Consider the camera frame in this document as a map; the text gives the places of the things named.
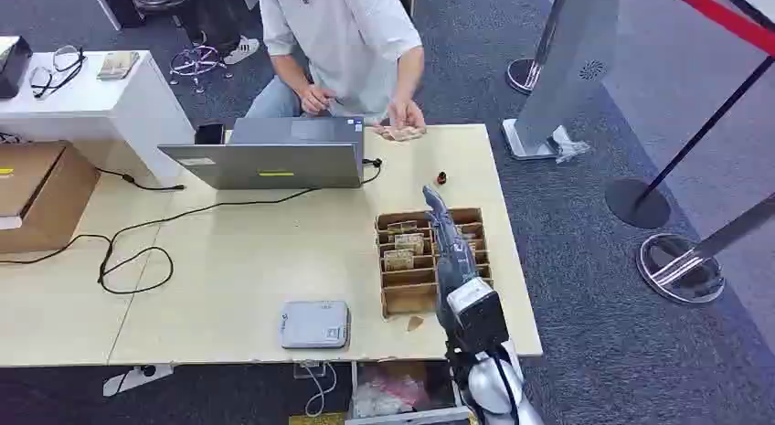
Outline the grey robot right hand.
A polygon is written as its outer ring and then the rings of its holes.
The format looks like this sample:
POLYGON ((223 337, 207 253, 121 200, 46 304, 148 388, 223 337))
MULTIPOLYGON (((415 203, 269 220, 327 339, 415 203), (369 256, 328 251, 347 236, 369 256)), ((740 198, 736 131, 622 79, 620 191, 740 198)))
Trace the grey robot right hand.
POLYGON ((433 241, 438 251, 435 267, 438 285, 436 314, 446 334, 454 336, 457 322, 447 297, 468 280, 477 277, 478 271, 472 251, 456 227, 451 212, 439 193, 430 186, 424 186, 422 193, 430 208, 428 216, 433 230, 433 241))

